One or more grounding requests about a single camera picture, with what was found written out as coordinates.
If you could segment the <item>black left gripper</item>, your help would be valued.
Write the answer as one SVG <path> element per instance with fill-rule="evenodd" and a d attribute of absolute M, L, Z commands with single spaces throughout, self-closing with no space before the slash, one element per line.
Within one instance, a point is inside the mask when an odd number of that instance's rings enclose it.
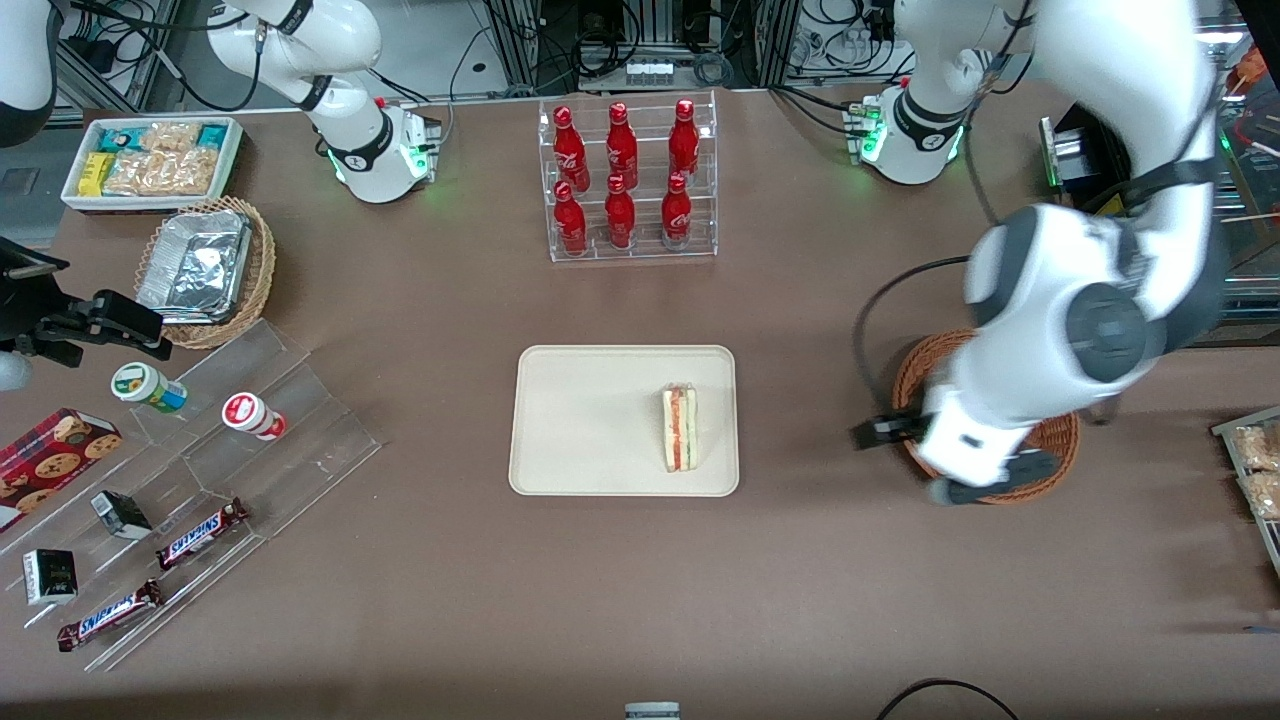
<path fill-rule="evenodd" d="M 934 419 L 933 413 L 895 411 L 888 416 L 873 416 L 849 429 L 852 446 L 859 450 L 886 445 L 922 442 Z"/>

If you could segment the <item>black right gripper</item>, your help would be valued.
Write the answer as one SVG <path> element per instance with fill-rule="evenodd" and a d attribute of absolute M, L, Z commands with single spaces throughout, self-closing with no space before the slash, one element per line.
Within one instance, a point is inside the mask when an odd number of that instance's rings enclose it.
<path fill-rule="evenodd" d="M 63 366 L 78 366 L 95 320 L 122 337 L 113 345 L 132 348 L 161 363 L 174 345 L 163 338 L 163 316 L 113 290 L 100 290 L 93 301 L 65 293 L 55 274 L 70 264 L 1 240 L 1 341 L 3 350 L 27 357 L 46 357 Z"/>

